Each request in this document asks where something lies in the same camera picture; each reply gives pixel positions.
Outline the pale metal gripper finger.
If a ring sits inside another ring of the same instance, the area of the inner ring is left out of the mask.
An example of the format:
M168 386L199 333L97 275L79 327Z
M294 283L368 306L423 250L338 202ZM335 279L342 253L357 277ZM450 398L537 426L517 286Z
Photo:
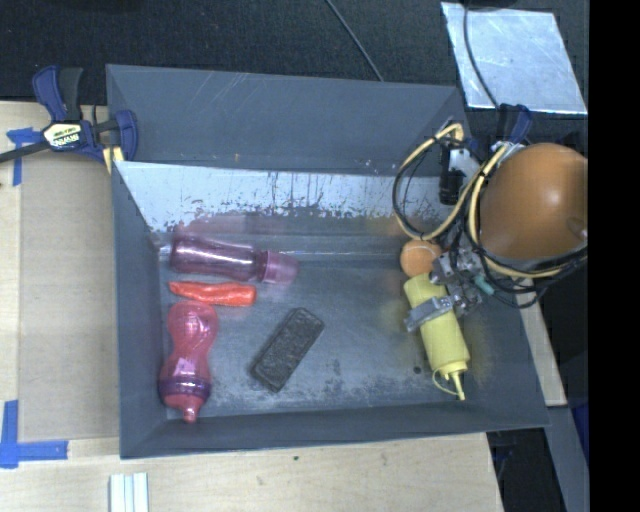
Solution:
M454 312L455 301L450 295L432 297L412 307L403 322L407 332L415 332L426 322Z
M453 280L453 267L449 253L443 253L433 260L429 279L436 285L446 285Z

